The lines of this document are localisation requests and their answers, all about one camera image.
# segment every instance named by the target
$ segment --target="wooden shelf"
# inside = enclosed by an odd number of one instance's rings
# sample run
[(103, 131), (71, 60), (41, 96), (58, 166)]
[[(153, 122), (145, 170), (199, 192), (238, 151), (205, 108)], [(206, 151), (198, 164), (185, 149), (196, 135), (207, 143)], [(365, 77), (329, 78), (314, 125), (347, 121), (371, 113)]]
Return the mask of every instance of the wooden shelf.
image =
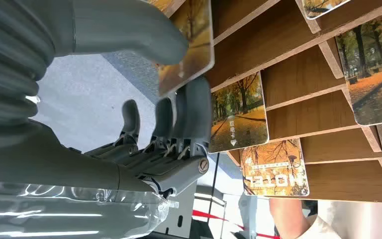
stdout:
[[(310, 187), (301, 199), (382, 202), (380, 139), (354, 120), (334, 39), (382, 15), (382, 0), (351, 0), (316, 20), (301, 0), (212, 0), (212, 12), (211, 90), (262, 70), (270, 142), (301, 140)], [(227, 154), (240, 165), (239, 150)]]
[[(298, 5), (299, 10), (301, 11), (302, 16), (305, 18), (304, 8), (302, 6), (302, 0), (295, 0), (296, 4)], [(311, 30), (311, 33), (318, 33), (321, 31), (320, 24), (318, 20), (310, 20), (305, 18), (305, 22), (307, 23), (308, 27)]]
[(261, 79), (267, 111), (346, 87), (344, 78), (334, 77), (318, 46), (261, 71)]
[(361, 128), (301, 138), (305, 164), (382, 159), (373, 152)]
[(148, 0), (148, 3), (156, 6), (167, 17), (171, 17), (186, 0)]
[(340, 62), (339, 51), (335, 38), (330, 38), (327, 41), (321, 42), (318, 46), (320, 47), (320, 50), (323, 53), (327, 64), (329, 64), (335, 78), (343, 78), (342, 63)]
[(240, 29), (279, 0), (212, 0), (214, 44)]
[(270, 142), (361, 127), (342, 91), (267, 112)]
[(294, 198), (382, 202), (382, 168), (377, 160), (312, 164), (306, 170), (310, 194)]
[(280, 1), (215, 46), (216, 63), (206, 74), (212, 91), (380, 15), (382, 0), (352, 0), (320, 17), (322, 30), (312, 34), (296, 2)]

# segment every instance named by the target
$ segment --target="robotic hand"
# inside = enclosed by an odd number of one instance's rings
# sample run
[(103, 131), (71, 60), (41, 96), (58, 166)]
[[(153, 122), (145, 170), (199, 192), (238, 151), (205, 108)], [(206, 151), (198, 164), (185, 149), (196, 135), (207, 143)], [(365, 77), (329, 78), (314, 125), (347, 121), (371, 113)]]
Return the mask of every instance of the robotic hand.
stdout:
[(130, 49), (159, 64), (177, 64), (186, 39), (141, 0), (0, 0), (0, 182), (180, 193), (208, 169), (210, 88), (200, 77), (178, 90), (173, 127), (169, 99), (157, 104), (150, 144), (138, 150), (134, 101), (114, 143), (85, 154), (63, 147), (52, 129), (30, 120), (55, 56)]

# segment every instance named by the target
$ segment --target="screw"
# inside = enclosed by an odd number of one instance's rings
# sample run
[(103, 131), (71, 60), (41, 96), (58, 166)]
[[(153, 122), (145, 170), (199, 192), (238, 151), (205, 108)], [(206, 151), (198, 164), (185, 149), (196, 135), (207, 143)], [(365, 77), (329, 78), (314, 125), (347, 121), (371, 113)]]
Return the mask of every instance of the screw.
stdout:
[(204, 174), (208, 171), (208, 160), (207, 160), (207, 158), (200, 159), (200, 162), (198, 163), (198, 170), (201, 174)]

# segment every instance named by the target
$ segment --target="person's hand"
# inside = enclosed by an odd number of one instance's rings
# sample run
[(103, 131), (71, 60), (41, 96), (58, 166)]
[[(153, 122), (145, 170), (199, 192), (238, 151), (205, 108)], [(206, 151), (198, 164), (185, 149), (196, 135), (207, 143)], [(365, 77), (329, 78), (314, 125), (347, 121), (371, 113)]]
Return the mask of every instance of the person's hand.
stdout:
[(310, 228), (300, 200), (270, 198), (270, 213), (283, 239), (298, 238)]

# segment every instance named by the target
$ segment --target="red rope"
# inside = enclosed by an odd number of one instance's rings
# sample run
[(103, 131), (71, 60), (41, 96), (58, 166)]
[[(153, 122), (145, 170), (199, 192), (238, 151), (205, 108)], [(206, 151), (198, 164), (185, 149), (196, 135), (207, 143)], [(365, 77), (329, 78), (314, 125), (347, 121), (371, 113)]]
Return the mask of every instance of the red rope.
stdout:
[[(220, 220), (223, 220), (223, 221), (226, 221), (226, 222), (230, 222), (230, 221), (228, 221), (228, 220), (226, 220), (224, 218), (220, 218), (220, 217), (217, 217), (217, 216), (214, 216), (214, 215), (211, 215), (211, 214), (208, 214), (208, 213), (200, 212), (200, 211), (197, 211), (197, 210), (193, 210), (192, 211), (192, 215), (193, 216), (197, 216), (197, 217), (203, 217), (203, 218), (220, 219)], [(235, 225), (239, 226), (242, 230), (245, 230), (245, 228), (243, 226), (240, 226), (238, 224), (235, 224)], [(257, 236), (264, 237), (264, 238), (271, 238), (271, 239), (281, 239), (278, 236), (269, 236), (269, 235), (264, 235), (264, 234), (261, 234), (261, 233), (257, 233)]]

